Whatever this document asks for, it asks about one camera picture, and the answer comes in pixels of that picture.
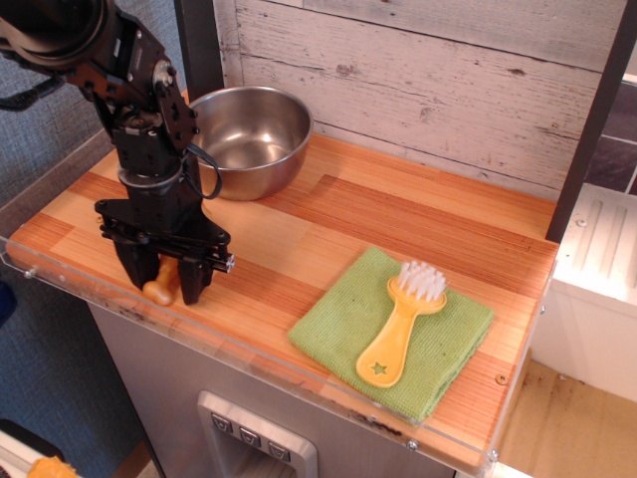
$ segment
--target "brush bristles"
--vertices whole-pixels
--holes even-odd
[[[447,287],[447,280],[442,272],[425,262],[403,262],[398,287],[408,296],[416,296],[416,300],[435,301]]]

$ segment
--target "wooden table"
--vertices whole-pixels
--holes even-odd
[[[204,207],[232,235],[237,266],[198,304],[144,300],[101,237],[94,203],[125,197],[109,154],[13,234],[12,259],[110,308],[319,406],[354,416],[455,469],[478,474],[495,446],[557,245],[543,239],[554,203],[315,135],[284,191]],[[480,348],[432,415],[413,427],[357,395],[287,339],[370,246],[441,269],[496,312]]]

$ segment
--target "whitewashed wood wall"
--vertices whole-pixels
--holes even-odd
[[[214,0],[226,86],[316,132],[556,199],[626,0]]]

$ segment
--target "green cloth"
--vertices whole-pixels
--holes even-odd
[[[487,334],[493,310],[447,289],[447,305],[416,319],[400,380],[376,388],[358,377],[358,356],[393,310],[387,281],[400,263],[367,250],[290,331],[295,346],[356,390],[418,421],[435,408]]]

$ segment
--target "control panel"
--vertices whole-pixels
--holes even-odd
[[[319,477],[317,449],[305,438],[210,391],[199,393],[197,407],[220,477],[258,467],[268,457],[284,465],[283,470],[294,470],[279,476]],[[272,476],[272,466],[264,470],[264,476]]]

